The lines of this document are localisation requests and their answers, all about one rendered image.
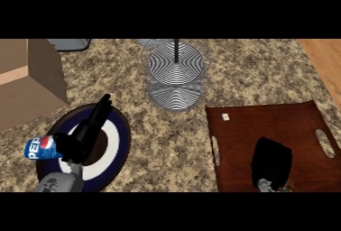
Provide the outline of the grey appliance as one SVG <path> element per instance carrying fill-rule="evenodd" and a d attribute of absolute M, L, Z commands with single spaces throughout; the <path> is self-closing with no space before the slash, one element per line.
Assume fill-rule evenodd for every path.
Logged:
<path fill-rule="evenodd" d="M 91 39 L 49 39 L 57 51 L 85 51 L 91 45 Z"/>

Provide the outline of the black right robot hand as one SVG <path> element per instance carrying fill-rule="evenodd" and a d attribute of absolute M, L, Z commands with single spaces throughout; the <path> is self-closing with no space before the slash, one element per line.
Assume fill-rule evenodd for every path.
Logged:
<path fill-rule="evenodd" d="M 262 137 L 256 143 L 251 160 L 253 185 L 259 187 L 260 180 L 271 182 L 274 190 L 279 190 L 290 179 L 294 152 L 279 142 Z"/>

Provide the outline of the brown wooden cabinet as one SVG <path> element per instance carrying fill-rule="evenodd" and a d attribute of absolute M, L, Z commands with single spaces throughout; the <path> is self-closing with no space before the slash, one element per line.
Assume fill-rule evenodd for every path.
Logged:
<path fill-rule="evenodd" d="M 0 39 L 0 132 L 68 105 L 62 57 L 46 39 Z"/>

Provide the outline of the blue soda can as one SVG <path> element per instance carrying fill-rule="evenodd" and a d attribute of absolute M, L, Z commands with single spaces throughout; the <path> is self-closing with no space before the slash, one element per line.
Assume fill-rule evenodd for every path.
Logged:
<path fill-rule="evenodd" d="M 49 160 L 62 157 L 57 149 L 57 142 L 52 135 L 36 137 L 27 142 L 24 157 L 30 160 Z"/>

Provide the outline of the brown wooden tray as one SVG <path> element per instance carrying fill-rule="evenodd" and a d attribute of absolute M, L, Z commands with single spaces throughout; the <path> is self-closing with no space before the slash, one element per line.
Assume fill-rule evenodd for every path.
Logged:
<path fill-rule="evenodd" d="M 313 101 L 296 104 L 209 107 L 217 189 L 256 192 L 251 160 L 262 137 L 293 149 L 290 180 L 297 192 L 341 191 L 341 147 Z"/>

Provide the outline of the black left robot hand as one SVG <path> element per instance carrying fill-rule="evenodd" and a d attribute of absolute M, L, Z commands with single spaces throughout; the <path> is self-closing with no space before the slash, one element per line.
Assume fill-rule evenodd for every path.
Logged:
<path fill-rule="evenodd" d="M 64 162 L 79 164 L 88 160 L 113 109 L 111 95 L 105 94 L 74 132 L 54 134 L 57 152 L 62 155 Z"/>

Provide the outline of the blue and white round plate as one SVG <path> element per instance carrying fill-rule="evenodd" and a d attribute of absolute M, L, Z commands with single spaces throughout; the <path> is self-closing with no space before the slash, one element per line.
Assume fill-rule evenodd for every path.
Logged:
<path fill-rule="evenodd" d="M 95 105 L 80 106 L 70 111 L 48 131 L 71 134 L 80 122 L 89 117 Z M 117 178 L 130 153 L 130 125 L 117 108 L 113 109 L 98 136 L 95 147 L 83 165 L 85 186 L 82 192 L 101 192 Z M 70 172 L 71 167 L 61 159 L 43 162 L 49 169 Z"/>

